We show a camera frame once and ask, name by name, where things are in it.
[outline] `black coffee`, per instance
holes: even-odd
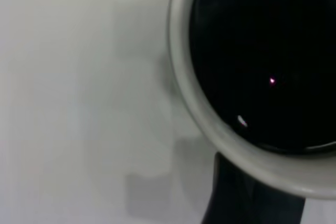
[[[195,0],[190,46],[240,136],[288,154],[335,149],[336,0]]]

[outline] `mug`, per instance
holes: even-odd
[[[336,199],[336,155],[285,156],[262,150],[237,135],[209,104],[191,62],[189,23],[193,0],[171,0],[169,50],[181,96],[211,143],[234,165],[275,189],[301,197]]]

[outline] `coffee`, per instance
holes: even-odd
[[[208,101],[244,139],[336,148],[336,0],[195,0],[190,48]]]

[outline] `mug rim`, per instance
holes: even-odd
[[[188,30],[192,4],[193,0],[170,0],[167,30],[173,76],[198,128],[229,161],[262,183],[302,197],[336,199],[336,174],[330,182],[313,177],[324,165],[336,164],[336,158],[288,157],[264,151],[237,135],[216,114],[191,63]],[[298,174],[309,168],[313,168],[311,172]]]

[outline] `white table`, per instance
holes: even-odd
[[[172,86],[168,1],[0,0],[1,223],[200,222],[215,150]]]

